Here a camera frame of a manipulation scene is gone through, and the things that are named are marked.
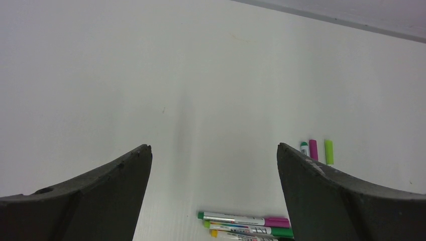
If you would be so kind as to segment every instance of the marker cap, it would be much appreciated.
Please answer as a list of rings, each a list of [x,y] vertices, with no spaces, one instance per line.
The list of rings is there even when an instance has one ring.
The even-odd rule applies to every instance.
[[[332,165],[334,164],[333,142],[331,140],[325,140],[324,145],[326,148],[326,163],[327,165]]]
[[[265,218],[265,226],[267,227],[290,227],[290,221],[284,217],[269,217]]]
[[[204,221],[204,227],[210,228],[210,221],[205,220]]]
[[[293,237],[293,229],[291,228],[281,228],[281,227],[272,227],[271,233],[277,237]]]
[[[318,161],[318,148],[316,147],[316,140],[309,140],[309,153],[312,159]]]
[[[198,219],[204,219],[204,212],[198,212]]]
[[[218,231],[217,230],[210,230],[210,235],[212,237],[218,237]]]

